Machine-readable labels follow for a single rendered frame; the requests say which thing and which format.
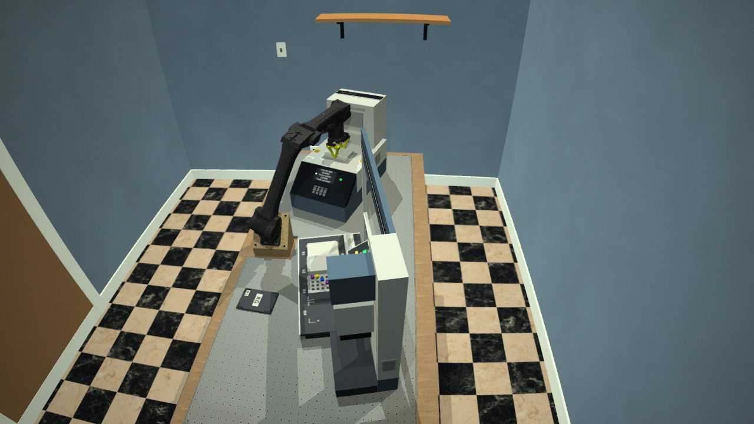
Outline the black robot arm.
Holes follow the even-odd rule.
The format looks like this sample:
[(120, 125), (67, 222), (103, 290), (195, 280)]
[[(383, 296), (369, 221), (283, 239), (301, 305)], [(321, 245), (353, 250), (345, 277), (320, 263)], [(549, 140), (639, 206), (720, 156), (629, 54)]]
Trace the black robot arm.
[(282, 220), (278, 216), (279, 205), (296, 157), (302, 148), (310, 145), (313, 147), (319, 142), (320, 136), (327, 132), (329, 138), (336, 138), (334, 128), (342, 128), (343, 122), (350, 116), (350, 104), (338, 99), (332, 100), (331, 107), (327, 110), (308, 122), (292, 124), (288, 132), (281, 137), (281, 155), (267, 192), (266, 202), (262, 207), (258, 206), (255, 209), (249, 221), (249, 228), (259, 234), (261, 245), (280, 245)]

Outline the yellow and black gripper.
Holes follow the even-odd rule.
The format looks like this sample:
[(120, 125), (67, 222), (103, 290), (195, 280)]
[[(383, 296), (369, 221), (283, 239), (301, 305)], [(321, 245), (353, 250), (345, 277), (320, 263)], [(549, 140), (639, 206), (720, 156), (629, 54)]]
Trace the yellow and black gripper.
[[(350, 139), (350, 136), (349, 136), (349, 132), (344, 132), (344, 128), (343, 127), (342, 128), (338, 128), (338, 129), (334, 128), (334, 129), (335, 129), (335, 137), (336, 138), (328, 138), (328, 143), (326, 143), (326, 147), (331, 152), (332, 156), (334, 158), (336, 158), (337, 155), (338, 155), (340, 147), (341, 148), (345, 148), (346, 147), (346, 145), (347, 145), (347, 143), (348, 143), (348, 141)], [(333, 142), (339, 143), (340, 147), (338, 145), (336, 145), (336, 143), (333, 143)], [(344, 147), (342, 146), (342, 142), (343, 143), (345, 142)], [(332, 152), (331, 148), (335, 148), (336, 149), (336, 155), (334, 155), (334, 153)]]

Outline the black rectangular nest with rg label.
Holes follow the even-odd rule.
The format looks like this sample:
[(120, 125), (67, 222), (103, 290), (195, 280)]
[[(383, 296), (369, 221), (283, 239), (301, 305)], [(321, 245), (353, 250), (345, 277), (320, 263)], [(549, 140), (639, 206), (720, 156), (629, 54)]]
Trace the black rectangular nest with rg label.
[(271, 314), (279, 293), (245, 288), (236, 308)]

